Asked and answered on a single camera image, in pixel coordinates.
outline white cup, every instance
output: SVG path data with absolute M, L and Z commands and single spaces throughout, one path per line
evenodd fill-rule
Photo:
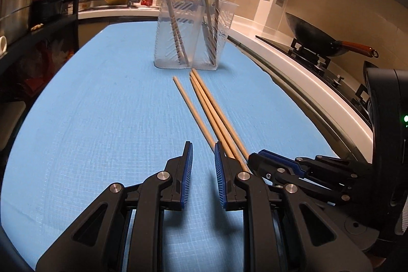
M 7 39 L 5 36 L 0 37 L 0 55 L 5 53 L 7 50 Z

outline white countertop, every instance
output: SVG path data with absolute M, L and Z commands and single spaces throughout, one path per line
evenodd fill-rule
M 157 17 L 159 13 L 160 11 L 156 8 L 121 8 L 82 11 L 79 12 L 78 17 L 79 19 L 118 16 Z M 264 58 L 273 67 L 279 69 L 292 82 L 295 82 L 305 94 L 331 116 L 338 128 L 347 133 L 364 158 L 371 163 L 373 159 L 373 132 L 367 124 L 323 81 L 290 57 L 255 38 L 255 35 L 262 34 L 278 43 L 290 45 L 292 41 L 290 36 L 280 32 L 270 32 L 268 36 L 262 30 L 263 27 L 255 22 L 236 16 L 229 35 Z

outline clear plastic container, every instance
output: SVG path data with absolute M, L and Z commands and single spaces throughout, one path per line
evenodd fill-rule
M 156 67 L 192 67 L 203 11 L 203 0 L 162 0 L 154 52 Z
M 192 67 L 198 70 L 216 70 L 238 5 L 223 0 L 201 1 L 203 20 Z

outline wok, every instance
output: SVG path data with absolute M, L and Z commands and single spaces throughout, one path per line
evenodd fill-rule
M 286 20 L 299 43 L 318 55 L 335 57 L 343 55 L 347 51 L 353 51 L 370 58 L 378 58 L 378 52 L 372 47 L 358 43 L 336 41 L 319 28 L 290 13 L 286 13 Z

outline metal screw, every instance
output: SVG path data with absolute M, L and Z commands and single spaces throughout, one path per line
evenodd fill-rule
M 288 185 L 285 187 L 285 189 L 286 189 L 287 192 L 289 192 L 289 193 L 291 193 L 291 194 L 294 194 L 295 192 L 297 192 L 297 186 L 294 185 L 294 184 L 288 184 Z
M 157 178 L 160 180 L 167 180 L 168 178 L 170 178 L 170 173 L 166 171 L 161 171 L 157 173 Z
M 239 172 L 238 173 L 238 178 L 240 178 L 243 181 L 248 180 L 250 177 L 251 177 L 251 175 L 248 172 Z
M 120 184 L 111 184 L 109 190 L 111 192 L 120 192 L 122 190 L 122 186 Z

